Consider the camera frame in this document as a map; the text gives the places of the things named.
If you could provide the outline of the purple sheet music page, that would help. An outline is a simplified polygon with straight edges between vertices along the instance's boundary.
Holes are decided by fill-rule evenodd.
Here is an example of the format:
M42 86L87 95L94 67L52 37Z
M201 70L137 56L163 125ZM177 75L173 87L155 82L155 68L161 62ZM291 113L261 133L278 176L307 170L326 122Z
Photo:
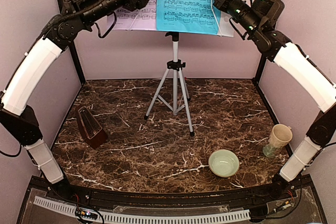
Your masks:
M117 10L115 30L156 30L156 0L149 0L141 10Z

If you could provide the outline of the blue sheet music page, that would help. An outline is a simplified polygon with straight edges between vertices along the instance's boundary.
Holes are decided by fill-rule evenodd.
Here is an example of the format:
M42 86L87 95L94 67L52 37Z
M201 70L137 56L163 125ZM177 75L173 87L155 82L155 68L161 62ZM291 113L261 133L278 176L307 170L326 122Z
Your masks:
M156 0L156 29L222 35L220 11L212 4L213 0Z

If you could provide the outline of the light blue music stand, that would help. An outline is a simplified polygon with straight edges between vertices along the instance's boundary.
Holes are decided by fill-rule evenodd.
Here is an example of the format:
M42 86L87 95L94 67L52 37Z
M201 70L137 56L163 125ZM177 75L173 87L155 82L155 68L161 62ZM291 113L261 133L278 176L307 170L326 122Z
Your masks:
M163 74L163 77L160 80L160 83L155 91L155 94L152 98L152 101L148 107L148 110L144 116L144 119L147 120L149 115L154 107L155 101L159 99L166 105L173 113L173 115L177 115L182 109L185 109L187 121L188 121L188 128L190 131L190 136L194 137L195 132L192 126L192 119L189 109L188 102L191 100L189 95L185 77L183 75L183 69L186 67L186 64L179 59L178 53L178 46L180 41L180 33L177 31L169 31L165 34L165 37L171 36L172 38L172 48L173 48L173 59L166 63L166 71ZM173 105L171 106L161 95L160 91L167 79L167 76L170 71L173 71Z

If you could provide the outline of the dark red wooden metronome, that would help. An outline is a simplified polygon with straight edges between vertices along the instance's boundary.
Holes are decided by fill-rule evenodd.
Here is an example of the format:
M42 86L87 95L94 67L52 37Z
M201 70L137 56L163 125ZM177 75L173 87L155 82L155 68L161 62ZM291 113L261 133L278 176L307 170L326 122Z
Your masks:
M107 133L85 106L76 106L75 116L80 135L90 147L96 150L107 141Z

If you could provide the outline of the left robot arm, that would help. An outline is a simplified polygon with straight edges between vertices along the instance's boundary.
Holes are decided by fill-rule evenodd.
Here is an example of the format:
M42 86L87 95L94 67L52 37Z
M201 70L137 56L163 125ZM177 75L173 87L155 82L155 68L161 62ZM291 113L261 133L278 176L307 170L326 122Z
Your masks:
M4 91L1 92L1 125L28 151L54 193L63 201L74 189L43 139L34 110L27 104L51 64L70 46L79 32L91 31L97 21L115 15L119 8L143 9L149 0L62 0L60 14L42 29Z

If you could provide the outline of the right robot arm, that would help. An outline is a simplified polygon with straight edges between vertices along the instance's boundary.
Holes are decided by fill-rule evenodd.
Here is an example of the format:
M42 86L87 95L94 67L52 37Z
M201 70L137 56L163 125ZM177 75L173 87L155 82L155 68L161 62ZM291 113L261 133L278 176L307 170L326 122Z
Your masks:
M269 197L278 200L287 193L287 182L297 177L316 153L327 146L335 133L335 83L319 70L299 46L274 29L285 7L281 0L254 0L251 5L244 0L214 0L213 5L240 24L262 56L287 71L311 95L320 109L306 137L276 175L279 180L268 187Z

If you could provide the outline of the beige green ceramic mug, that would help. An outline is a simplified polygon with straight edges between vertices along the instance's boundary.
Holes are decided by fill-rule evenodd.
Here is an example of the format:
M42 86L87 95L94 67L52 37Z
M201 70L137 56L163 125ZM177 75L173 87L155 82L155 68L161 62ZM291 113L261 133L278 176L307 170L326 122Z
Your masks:
M262 151L266 157L273 158L292 140L291 127L284 124L273 126L267 144Z

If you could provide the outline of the pale green ceramic bowl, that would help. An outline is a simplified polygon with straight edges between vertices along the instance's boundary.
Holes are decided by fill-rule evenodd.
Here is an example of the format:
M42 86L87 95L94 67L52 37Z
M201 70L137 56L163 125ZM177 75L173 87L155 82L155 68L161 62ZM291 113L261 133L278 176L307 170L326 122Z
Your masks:
M239 170L239 159L231 151L221 149L213 152L209 159L210 170L219 177L231 177Z

